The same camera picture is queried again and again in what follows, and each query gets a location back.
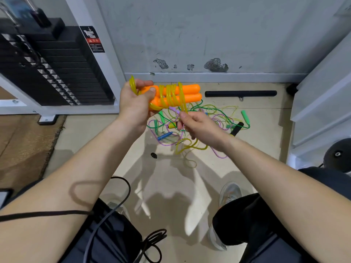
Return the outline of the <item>person's right hand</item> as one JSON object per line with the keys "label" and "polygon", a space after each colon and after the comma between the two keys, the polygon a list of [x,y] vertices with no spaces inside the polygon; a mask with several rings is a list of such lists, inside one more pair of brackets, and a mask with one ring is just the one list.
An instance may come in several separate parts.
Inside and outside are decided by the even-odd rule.
{"label": "person's right hand", "polygon": [[198,139],[217,151],[225,152],[225,145],[229,134],[222,130],[205,113],[202,121],[182,121],[179,113],[177,127],[178,129],[185,128],[193,140]]}

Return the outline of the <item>person's left hand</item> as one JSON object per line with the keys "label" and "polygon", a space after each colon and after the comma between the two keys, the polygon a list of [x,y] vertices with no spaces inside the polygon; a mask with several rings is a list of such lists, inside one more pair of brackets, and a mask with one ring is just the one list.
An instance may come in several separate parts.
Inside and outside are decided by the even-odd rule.
{"label": "person's left hand", "polygon": [[153,87],[153,81],[135,79],[134,83],[126,82],[120,93],[118,119],[137,137],[146,130],[148,119],[158,113],[149,110],[150,103],[138,98],[138,92],[147,91],[149,87]]}

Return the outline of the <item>person's right forearm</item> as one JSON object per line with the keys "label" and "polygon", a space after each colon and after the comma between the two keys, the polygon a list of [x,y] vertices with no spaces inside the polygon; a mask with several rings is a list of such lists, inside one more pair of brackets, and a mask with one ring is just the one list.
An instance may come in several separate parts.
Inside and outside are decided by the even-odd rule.
{"label": "person's right forearm", "polygon": [[351,263],[351,200],[232,135],[224,152],[319,263]]}

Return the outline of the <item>person's left forearm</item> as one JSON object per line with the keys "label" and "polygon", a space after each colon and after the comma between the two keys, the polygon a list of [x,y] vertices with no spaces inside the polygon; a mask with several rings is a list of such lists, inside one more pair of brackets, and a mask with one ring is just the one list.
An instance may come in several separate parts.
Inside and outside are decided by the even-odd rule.
{"label": "person's left forearm", "polygon": [[[120,114],[47,178],[0,210],[0,215],[40,211],[91,211],[146,119]],[[0,263],[57,263],[87,215],[24,218],[0,223]]]}

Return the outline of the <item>black and red warning sticker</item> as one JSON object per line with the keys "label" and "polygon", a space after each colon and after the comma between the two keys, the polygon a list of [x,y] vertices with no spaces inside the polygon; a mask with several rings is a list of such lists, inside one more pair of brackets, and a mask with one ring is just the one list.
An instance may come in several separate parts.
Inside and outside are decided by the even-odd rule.
{"label": "black and red warning sticker", "polygon": [[81,29],[81,32],[93,53],[105,53],[101,40],[94,26],[79,26],[79,28]]}

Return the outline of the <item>person's grey right shoe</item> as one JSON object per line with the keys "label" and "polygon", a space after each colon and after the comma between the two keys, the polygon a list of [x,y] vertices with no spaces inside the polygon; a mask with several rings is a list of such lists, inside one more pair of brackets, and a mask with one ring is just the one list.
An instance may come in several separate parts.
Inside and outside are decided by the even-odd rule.
{"label": "person's grey right shoe", "polygon": [[233,242],[233,221],[235,220],[235,203],[242,197],[240,187],[234,182],[228,182],[220,192],[219,210],[212,219],[208,237],[216,250],[226,251]]}

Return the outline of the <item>black weight stack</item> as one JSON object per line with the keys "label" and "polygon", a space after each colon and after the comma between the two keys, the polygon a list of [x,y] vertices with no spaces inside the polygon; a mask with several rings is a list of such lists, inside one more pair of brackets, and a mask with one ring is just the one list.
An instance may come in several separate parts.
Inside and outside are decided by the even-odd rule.
{"label": "black weight stack", "polygon": [[103,106],[114,94],[78,26],[33,30],[0,18],[0,74],[41,106]]}

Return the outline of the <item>black trousers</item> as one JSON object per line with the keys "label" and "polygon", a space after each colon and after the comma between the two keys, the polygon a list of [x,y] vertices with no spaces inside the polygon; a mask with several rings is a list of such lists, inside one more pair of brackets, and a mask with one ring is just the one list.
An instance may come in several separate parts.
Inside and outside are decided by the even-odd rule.
{"label": "black trousers", "polygon": [[[246,243],[239,263],[318,263],[288,233],[258,193],[235,201],[233,242]],[[145,240],[124,216],[113,212],[95,233],[108,212],[112,211],[101,199],[93,208],[59,263],[134,263],[141,252],[159,248],[156,243],[165,239],[166,230],[150,234]]]}

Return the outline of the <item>white machine panel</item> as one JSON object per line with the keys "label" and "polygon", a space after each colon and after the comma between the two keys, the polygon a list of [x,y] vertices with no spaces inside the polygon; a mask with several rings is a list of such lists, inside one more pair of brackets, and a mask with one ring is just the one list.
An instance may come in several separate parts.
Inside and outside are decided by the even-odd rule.
{"label": "white machine panel", "polygon": [[318,166],[336,142],[351,138],[351,31],[298,85],[286,163]]}

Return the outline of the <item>brown floor mat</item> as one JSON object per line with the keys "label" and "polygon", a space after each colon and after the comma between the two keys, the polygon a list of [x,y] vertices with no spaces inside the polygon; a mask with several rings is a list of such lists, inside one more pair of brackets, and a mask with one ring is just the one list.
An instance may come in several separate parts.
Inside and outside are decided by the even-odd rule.
{"label": "brown floor mat", "polygon": [[40,126],[39,115],[0,115],[0,190],[13,195],[43,177],[64,127],[66,115],[54,125]]}

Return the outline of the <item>black round weight plate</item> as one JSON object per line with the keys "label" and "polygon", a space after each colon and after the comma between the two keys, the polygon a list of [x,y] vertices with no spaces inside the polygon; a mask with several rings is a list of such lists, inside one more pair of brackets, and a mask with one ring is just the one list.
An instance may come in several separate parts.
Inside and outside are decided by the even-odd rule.
{"label": "black round weight plate", "polygon": [[323,166],[351,175],[351,138],[333,144],[324,155]]}

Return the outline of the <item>smartphone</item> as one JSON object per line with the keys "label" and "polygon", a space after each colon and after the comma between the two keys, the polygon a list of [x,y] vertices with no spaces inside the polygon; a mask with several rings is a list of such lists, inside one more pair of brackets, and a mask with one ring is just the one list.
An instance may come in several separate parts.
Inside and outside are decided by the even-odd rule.
{"label": "smartphone", "polygon": [[14,190],[13,189],[0,189],[0,210],[6,206],[7,202],[11,198]]}

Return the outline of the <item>white weight machine frame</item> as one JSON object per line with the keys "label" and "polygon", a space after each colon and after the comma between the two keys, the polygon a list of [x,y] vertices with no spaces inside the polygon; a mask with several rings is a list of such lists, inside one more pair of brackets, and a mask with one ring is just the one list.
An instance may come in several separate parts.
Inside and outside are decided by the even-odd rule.
{"label": "white weight machine frame", "polygon": [[[53,2],[53,6],[59,8],[59,13],[62,13],[62,10],[68,10],[68,13],[72,14],[76,21],[75,26],[94,26],[105,53],[93,53],[93,55],[114,94],[114,104],[41,106],[0,74],[0,89],[13,96],[10,100],[0,99],[0,115],[39,114],[41,117],[38,124],[52,125],[56,122],[58,115],[117,114],[119,112],[120,90],[125,82],[125,76],[113,49],[97,0],[49,1]],[[51,26],[50,17],[38,5],[36,6],[37,12],[33,12],[24,0],[0,0],[0,18],[10,19],[15,27],[24,26],[33,30],[49,28]]]}

